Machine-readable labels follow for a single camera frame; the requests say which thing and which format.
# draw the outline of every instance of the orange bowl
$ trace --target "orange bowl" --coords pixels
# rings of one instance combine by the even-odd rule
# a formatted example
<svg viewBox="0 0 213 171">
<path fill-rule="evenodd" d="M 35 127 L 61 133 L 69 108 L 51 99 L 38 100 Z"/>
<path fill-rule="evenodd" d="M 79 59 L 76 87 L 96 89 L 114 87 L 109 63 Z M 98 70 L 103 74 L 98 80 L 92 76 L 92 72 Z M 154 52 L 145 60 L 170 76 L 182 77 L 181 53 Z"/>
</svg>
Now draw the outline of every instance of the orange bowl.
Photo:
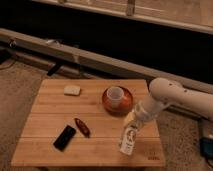
<svg viewBox="0 0 213 171">
<path fill-rule="evenodd" d="M 121 86 L 118 86 L 118 87 L 122 88 L 122 90 L 124 91 L 124 96 L 123 96 L 119 106 L 116 108 L 113 108 L 110 105 L 109 99 L 107 97 L 108 88 L 104 91 L 104 93 L 102 95 L 102 104 L 103 104 L 104 108 L 106 109 L 106 111 L 108 111 L 110 114 L 120 116 L 120 115 L 125 115 L 132 110 L 133 96 L 128 89 L 121 87 Z"/>
</svg>

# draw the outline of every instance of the bottle label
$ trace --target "bottle label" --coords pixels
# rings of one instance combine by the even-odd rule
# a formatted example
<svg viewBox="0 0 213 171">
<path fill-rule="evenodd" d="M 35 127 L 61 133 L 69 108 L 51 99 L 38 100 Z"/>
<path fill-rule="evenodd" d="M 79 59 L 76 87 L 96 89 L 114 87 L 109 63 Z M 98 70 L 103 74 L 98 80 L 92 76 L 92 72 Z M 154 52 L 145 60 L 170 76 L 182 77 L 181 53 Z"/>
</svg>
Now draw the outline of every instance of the bottle label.
<svg viewBox="0 0 213 171">
<path fill-rule="evenodd" d="M 131 155 L 135 145 L 136 133 L 138 129 L 133 125 L 127 126 L 121 137 L 120 152 Z"/>
</svg>

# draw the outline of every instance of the metal bar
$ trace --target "metal bar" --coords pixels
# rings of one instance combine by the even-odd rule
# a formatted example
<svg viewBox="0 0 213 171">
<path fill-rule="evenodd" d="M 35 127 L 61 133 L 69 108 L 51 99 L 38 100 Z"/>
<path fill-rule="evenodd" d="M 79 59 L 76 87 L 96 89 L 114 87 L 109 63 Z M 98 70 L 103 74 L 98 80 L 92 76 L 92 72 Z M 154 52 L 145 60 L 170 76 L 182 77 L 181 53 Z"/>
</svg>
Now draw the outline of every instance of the metal bar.
<svg viewBox="0 0 213 171">
<path fill-rule="evenodd" d="M 73 63 L 79 62 L 83 66 L 104 71 L 106 73 L 114 74 L 120 77 L 148 79 L 152 79 L 155 77 L 165 77 L 168 79 L 179 81 L 189 88 L 213 93 L 213 86 L 211 84 L 188 79 L 174 74 L 169 74 L 163 71 L 151 69 L 141 65 L 114 59 L 108 56 L 81 50 L 63 44 L 57 43 L 49 46 L 46 44 L 45 39 L 40 39 L 26 34 L 0 28 L 0 41 L 9 44 L 11 40 L 15 40 L 16 46 L 18 47 L 30 49 L 35 52 L 54 56 L 58 59 Z"/>
</svg>

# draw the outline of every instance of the beige sponge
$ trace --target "beige sponge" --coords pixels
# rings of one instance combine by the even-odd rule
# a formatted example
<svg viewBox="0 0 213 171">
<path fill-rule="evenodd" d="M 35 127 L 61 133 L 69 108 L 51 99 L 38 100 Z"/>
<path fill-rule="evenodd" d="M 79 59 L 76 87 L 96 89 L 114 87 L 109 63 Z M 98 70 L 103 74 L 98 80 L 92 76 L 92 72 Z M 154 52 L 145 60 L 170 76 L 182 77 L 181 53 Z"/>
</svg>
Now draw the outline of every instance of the beige sponge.
<svg viewBox="0 0 213 171">
<path fill-rule="evenodd" d="M 67 85 L 64 87 L 65 95 L 78 96 L 80 94 L 81 88 L 77 85 Z"/>
</svg>

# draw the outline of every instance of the black phone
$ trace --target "black phone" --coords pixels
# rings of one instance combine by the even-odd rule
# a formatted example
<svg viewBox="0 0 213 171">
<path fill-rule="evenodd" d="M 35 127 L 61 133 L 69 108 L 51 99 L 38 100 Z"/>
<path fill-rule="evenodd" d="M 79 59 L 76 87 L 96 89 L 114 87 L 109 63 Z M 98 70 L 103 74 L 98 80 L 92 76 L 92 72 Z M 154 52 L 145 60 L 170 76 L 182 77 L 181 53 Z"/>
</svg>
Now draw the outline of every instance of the black phone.
<svg viewBox="0 0 213 171">
<path fill-rule="evenodd" d="M 55 140 L 53 145 L 55 146 L 55 148 L 63 151 L 69 143 L 70 139 L 75 135 L 75 133 L 76 130 L 73 127 L 67 125 L 62 133 L 59 135 L 59 137 Z"/>
</svg>

